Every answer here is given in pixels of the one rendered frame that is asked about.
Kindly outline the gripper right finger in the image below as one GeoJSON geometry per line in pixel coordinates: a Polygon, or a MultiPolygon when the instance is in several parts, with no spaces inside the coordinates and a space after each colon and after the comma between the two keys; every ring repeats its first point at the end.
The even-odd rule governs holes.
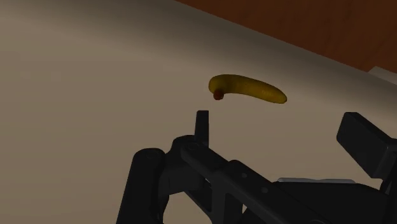
{"type": "Polygon", "coordinates": [[[346,112],[337,141],[373,179],[381,179],[380,191],[389,193],[397,178],[397,139],[388,136],[357,112],[346,112]]]}

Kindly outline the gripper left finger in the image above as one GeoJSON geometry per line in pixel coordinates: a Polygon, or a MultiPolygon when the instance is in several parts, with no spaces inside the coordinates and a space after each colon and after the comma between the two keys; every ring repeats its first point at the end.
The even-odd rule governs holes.
{"type": "Polygon", "coordinates": [[[198,111],[194,135],[175,138],[169,152],[134,154],[116,224],[164,224],[172,194],[184,192],[212,224],[281,224],[278,191],[243,163],[208,147],[209,113],[198,111]]]}

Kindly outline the yellow banana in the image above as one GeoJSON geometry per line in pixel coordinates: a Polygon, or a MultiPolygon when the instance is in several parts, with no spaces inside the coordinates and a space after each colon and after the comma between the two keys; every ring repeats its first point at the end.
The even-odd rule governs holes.
{"type": "Polygon", "coordinates": [[[209,80],[208,88],[216,100],[221,100],[225,94],[241,94],[277,104],[287,101],[285,93],[277,87],[237,74],[214,76],[209,80]]]}

